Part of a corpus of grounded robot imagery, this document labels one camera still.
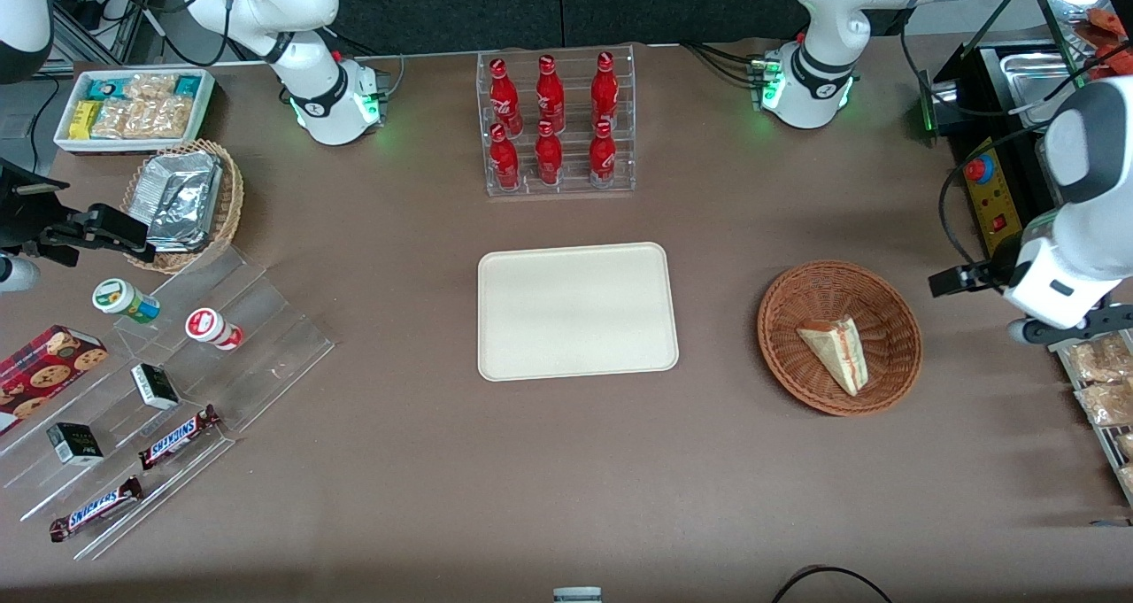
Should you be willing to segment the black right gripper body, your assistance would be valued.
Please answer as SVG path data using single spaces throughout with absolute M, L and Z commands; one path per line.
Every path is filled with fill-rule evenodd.
M 68 182 L 56 181 L 1 160 L 1 248 L 18 253 L 56 224 L 65 223 L 69 209 L 57 192 Z

